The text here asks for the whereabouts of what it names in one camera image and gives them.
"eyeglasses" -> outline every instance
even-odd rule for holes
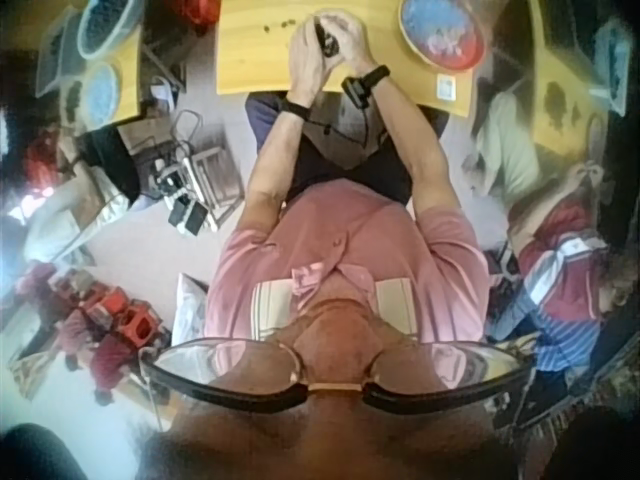
[[[201,402],[265,414],[301,405],[318,391],[359,392],[365,404],[397,415],[443,412],[526,391],[535,372],[533,358],[486,344],[414,343],[380,353],[362,383],[309,383],[289,347],[220,338],[163,352],[142,349],[140,366],[148,383]]]

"pink polo shirt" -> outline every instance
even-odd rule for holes
[[[483,336],[489,274],[462,211],[435,207],[414,222],[402,205],[349,180],[308,189],[270,235],[231,235],[209,290],[205,334],[251,338],[258,284],[293,278],[308,297],[335,271],[367,298],[375,282],[409,279],[423,342]]]

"round plate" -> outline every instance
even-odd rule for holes
[[[82,89],[82,112],[89,129],[111,122],[120,105],[120,79],[113,65],[102,62],[87,75]]]
[[[400,29],[424,61],[459,72],[478,65],[486,50],[471,12],[455,0],[404,0]]]

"wristwatch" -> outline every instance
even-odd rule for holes
[[[303,107],[302,105],[298,105],[297,103],[290,102],[286,98],[282,100],[282,105],[280,106],[281,112],[289,112],[297,115],[302,118],[305,122],[309,120],[309,116],[311,115],[311,109],[307,107]]]
[[[369,107],[371,90],[382,81],[383,78],[391,75],[391,71],[386,65],[367,73],[362,78],[347,77],[342,82],[344,93],[351,99],[356,108],[364,110]]]

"sticker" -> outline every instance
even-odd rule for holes
[[[437,77],[436,95],[439,100],[455,102],[456,101],[456,77],[452,77],[451,75],[443,75],[439,73]]]

